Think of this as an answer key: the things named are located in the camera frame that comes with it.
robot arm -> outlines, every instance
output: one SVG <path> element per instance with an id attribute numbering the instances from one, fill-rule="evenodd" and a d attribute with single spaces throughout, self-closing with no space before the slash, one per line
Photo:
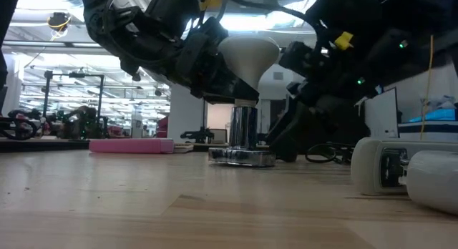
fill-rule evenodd
<path id="1" fill-rule="evenodd" d="M 113 0 L 82 1 L 89 35 L 120 58 L 134 81 L 143 67 L 210 103 L 258 100 L 259 93 L 235 76 L 218 53 L 228 31 L 217 19 L 210 17 L 181 39 L 187 23 L 200 17 L 198 0 L 152 0 L 145 12 L 138 6 L 116 9 Z"/>

pink sponge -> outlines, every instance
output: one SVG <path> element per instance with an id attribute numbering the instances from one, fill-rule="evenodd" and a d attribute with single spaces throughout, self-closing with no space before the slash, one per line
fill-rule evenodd
<path id="1" fill-rule="evenodd" d="M 173 153 L 173 140 L 169 139 L 105 139 L 91 140 L 91 152 L 105 153 Z"/>

